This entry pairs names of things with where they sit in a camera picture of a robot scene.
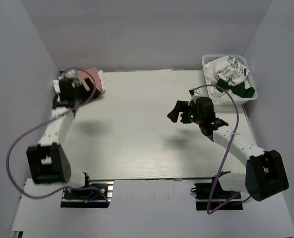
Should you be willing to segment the pink t-shirt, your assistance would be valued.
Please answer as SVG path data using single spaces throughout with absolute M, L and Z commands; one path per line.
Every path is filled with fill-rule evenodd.
M 82 82 L 86 91 L 92 90 L 95 86 L 100 93 L 105 92 L 105 78 L 102 70 L 92 67 L 87 72 L 78 71 L 78 78 Z

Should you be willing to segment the dark green t-shirt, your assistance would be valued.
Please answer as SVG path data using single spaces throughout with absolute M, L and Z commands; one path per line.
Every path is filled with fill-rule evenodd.
M 217 86 L 226 90 L 226 91 L 230 90 L 233 94 L 235 94 L 241 98 L 252 98 L 255 93 L 255 89 L 253 87 L 248 87 L 246 89 L 244 82 L 242 82 L 236 86 L 230 86 L 226 81 L 219 79 L 217 81 Z

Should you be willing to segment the white t-shirt green lettering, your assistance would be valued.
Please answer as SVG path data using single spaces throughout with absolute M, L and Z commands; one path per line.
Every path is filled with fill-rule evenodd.
M 238 86 L 244 83 L 245 89 L 250 87 L 248 82 L 250 71 L 236 57 L 225 56 L 215 59 L 205 64 L 204 69 L 206 70 L 206 79 L 213 84 L 217 84 L 221 79 L 229 86 Z

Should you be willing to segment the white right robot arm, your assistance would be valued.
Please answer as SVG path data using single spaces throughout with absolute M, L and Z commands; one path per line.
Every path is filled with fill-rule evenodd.
M 173 123 L 197 124 L 204 136 L 224 147 L 226 154 L 232 154 L 245 166 L 243 174 L 220 171 L 213 177 L 212 192 L 216 197 L 222 198 L 229 191 L 234 191 L 263 201 L 289 188 L 280 153 L 276 150 L 266 151 L 236 134 L 227 122 L 216 117 L 210 98 L 177 101 L 167 117 Z

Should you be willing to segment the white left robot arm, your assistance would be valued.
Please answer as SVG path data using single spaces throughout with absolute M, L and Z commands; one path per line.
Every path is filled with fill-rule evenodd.
M 73 108 L 84 104 L 99 92 L 89 78 L 86 78 L 85 82 L 89 90 L 85 89 L 77 77 L 55 81 L 58 92 L 53 99 L 50 117 L 52 122 L 47 125 L 37 145 L 29 146 L 26 151 L 35 184 L 62 183 L 76 187 L 77 194 L 83 198 L 92 194 L 93 186 L 88 182 L 86 173 L 72 170 L 62 144 L 76 116 L 76 110 Z

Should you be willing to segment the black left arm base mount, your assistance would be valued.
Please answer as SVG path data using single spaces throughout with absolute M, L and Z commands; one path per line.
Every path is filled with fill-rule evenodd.
M 109 207 L 113 195 L 114 181 L 90 181 L 87 190 L 65 189 L 61 208 L 103 208 Z

